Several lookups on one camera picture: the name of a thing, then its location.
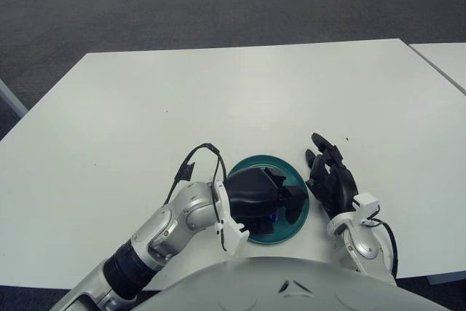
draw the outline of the teal plate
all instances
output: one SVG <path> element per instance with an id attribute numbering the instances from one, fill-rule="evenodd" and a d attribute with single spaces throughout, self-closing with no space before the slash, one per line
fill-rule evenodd
<path id="1" fill-rule="evenodd" d="M 229 176 L 239 170 L 248 168 L 274 168 L 281 170 L 286 176 L 284 185 L 286 186 L 299 186 L 305 193 L 307 192 L 306 184 L 303 178 L 299 175 L 295 168 L 289 165 L 284 160 L 268 155 L 252 156 L 242 160 L 236 164 L 230 171 Z M 249 235 L 249 241 L 259 244 L 276 244 L 284 242 L 293 237 L 306 222 L 307 214 L 309 212 L 309 200 L 306 200 L 303 206 L 303 211 L 298 217 L 298 220 L 293 225 L 290 225 L 285 218 L 285 209 L 280 208 L 277 212 L 277 220 L 273 223 L 273 233 L 265 235 Z"/>

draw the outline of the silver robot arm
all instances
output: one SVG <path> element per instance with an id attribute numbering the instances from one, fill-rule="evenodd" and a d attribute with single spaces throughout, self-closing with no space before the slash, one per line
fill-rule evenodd
<path id="1" fill-rule="evenodd" d="M 220 196 L 217 198 L 222 208 Z M 158 271 L 196 233 L 215 223 L 211 185 L 188 184 L 50 311 L 129 310 Z"/>

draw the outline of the white bracket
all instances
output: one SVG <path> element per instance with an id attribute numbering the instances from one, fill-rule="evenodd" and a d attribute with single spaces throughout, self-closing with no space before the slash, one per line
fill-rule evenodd
<path id="1" fill-rule="evenodd" d="M 217 235 L 219 240 L 221 240 L 222 235 L 220 233 L 223 230 L 223 247 L 233 256 L 236 254 L 238 248 L 243 246 L 246 240 L 248 240 L 249 231 L 242 232 L 241 229 L 243 229 L 245 225 L 238 224 L 231 217 L 230 202 L 223 182 L 216 181 L 214 183 L 214 190 L 219 199 L 217 202 L 217 211 L 220 222 L 215 224 L 215 228 L 218 232 Z"/>

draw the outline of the black cable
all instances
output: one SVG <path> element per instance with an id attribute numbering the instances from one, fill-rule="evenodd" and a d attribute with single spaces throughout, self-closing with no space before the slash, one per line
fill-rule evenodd
<path id="1" fill-rule="evenodd" d="M 221 155 L 220 155 L 220 151 L 211 143 L 203 143 L 203 144 L 200 144 L 199 146 L 195 147 L 194 149 L 192 149 L 188 155 L 186 156 L 186 158 L 184 159 L 184 161 L 181 163 L 179 169 L 178 169 L 178 172 L 176 173 L 175 175 L 175 179 L 173 181 L 173 184 L 170 188 L 170 191 L 168 192 L 168 196 L 167 196 L 167 199 L 165 200 L 165 202 L 163 203 L 164 205 L 168 204 L 169 201 L 170 201 L 170 198 L 172 197 L 172 193 L 173 191 L 175 190 L 176 188 L 176 185 L 178 184 L 178 182 L 180 182 L 181 178 L 179 178 L 180 174 L 182 174 L 183 170 L 186 168 L 186 166 L 188 165 L 188 162 L 189 160 L 192 158 L 192 156 L 194 155 L 194 153 L 196 153 L 196 151 L 198 149 L 208 149 L 210 150 L 212 153 L 214 153 L 217 158 L 220 159 L 220 163 L 221 163 L 221 167 L 222 167 L 222 170 L 223 170 L 223 173 L 224 173 L 224 180 L 226 179 L 226 168 L 225 168 L 225 163 L 224 163 L 224 160 L 221 158 Z"/>
<path id="2" fill-rule="evenodd" d="M 379 222 L 379 224 L 384 225 L 385 229 L 387 230 L 388 237 L 390 237 L 390 243 L 392 243 L 392 250 L 393 250 L 393 264 L 392 264 L 392 276 L 396 279 L 396 275 L 398 274 L 398 248 L 396 246 L 395 235 L 393 234 L 392 229 L 385 221 L 379 219 L 372 219 L 373 221 Z"/>
<path id="3" fill-rule="evenodd" d="M 214 186 L 214 183 L 216 182 L 216 176 L 217 176 L 217 170 L 218 170 L 219 164 L 220 164 L 220 157 L 217 157 L 216 171 L 213 173 L 212 185 L 210 186 L 210 190 L 212 192 L 213 210 L 216 212 L 217 222 L 220 222 L 220 217 L 218 216 L 217 205 L 216 205 L 216 195 L 215 195 L 215 190 L 213 186 Z"/>

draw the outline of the black object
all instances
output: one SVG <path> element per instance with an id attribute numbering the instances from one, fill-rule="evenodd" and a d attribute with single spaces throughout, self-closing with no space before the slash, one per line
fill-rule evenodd
<path id="1" fill-rule="evenodd" d="M 103 275 L 108 284 L 126 300 L 134 299 L 156 273 L 139 258 L 130 240 L 103 265 Z"/>
<path id="2" fill-rule="evenodd" d="M 273 168 L 244 169 L 229 176 L 224 186 L 232 218 L 253 234 L 273 232 L 272 218 L 285 207 L 285 217 L 294 224 L 308 199 L 299 186 L 283 186 L 286 177 Z"/>
<path id="3" fill-rule="evenodd" d="M 322 154 L 316 156 L 310 149 L 306 151 L 306 161 L 311 168 L 306 185 L 323 204 L 330 220 L 340 213 L 354 211 L 352 199 L 358 194 L 358 188 L 351 172 L 341 162 L 343 157 L 338 147 L 317 133 L 312 134 L 312 141 Z"/>

